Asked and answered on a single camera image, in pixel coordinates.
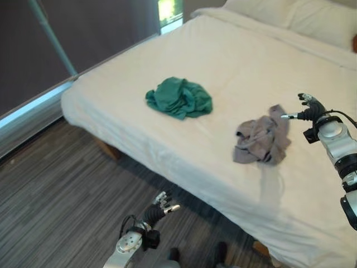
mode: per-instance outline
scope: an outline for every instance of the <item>crumpled clothing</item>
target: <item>crumpled clothing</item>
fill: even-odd
[[[212,98],[201,85],[176,77],[164,80],[145,98],[151,108],[180,120],[202,116],[213,109]]]
[[[242,123],[237,129],[239,139],[234,148],[233,161],[241,164],[255,161],[279,164],[291,143],[287,138],[289,121],[281,118],[283,114],[286,114],[283,108],[275,105],[269,109],[269,116]]]

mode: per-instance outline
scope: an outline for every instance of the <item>green cloth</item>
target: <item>green cloth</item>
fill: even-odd
[[[176,77],[164,80],[145,98],[151,108],[180,120],[212,111],[212,98],[202,86]]]

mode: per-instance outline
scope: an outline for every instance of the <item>gray striped carpet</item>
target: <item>gray striped carpet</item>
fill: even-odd
[[[215,209],[128,156],[112,161],[64,120],[0,162],[0,267],[101,268],[123,217],[142,213],[163,189],[182,209],[160,221],[159,248],[139,254],[135,267],[155,267],[178,247],[182,268],[208,268],[218,241],[229,244],[227,264],[272,267]]]

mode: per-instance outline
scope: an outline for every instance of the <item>metal pole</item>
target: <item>metal pole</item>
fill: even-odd
[[[38,5],[37,0],[28,0],[28,3],[30,4],[30,7],[32,8],[32,11],[36,15],[39,23],[41,24],[43,30],[45,31],[47,37],[50,39],[50,42],[54,46],[58,56],[62,60],[63,64],[67,68],[68,72],[72,76],[78,75],[77,71],[74,69],[73,64],[69,60],[69,58],[66,55],[66,52],[62,48],[60,42],[58,41],[55,33],[53,32],[46,16],[44,15],[40,5]]]

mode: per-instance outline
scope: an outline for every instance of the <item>gray cloth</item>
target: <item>gray cloth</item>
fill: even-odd
[[[180,268],[180,264],[176,261],[162,261],[157,268]],[[228,266],[225,264],[217,264],[216,268],[239,268],[238,266]]]
[[[269,109],[270,116],[242,123],[237,129],[239,139],[233,160],[242,164],[254,161],[279,164],[291,143],[287,138],[289,121],[280,117],[283,114],[283,108],[275,105]]]

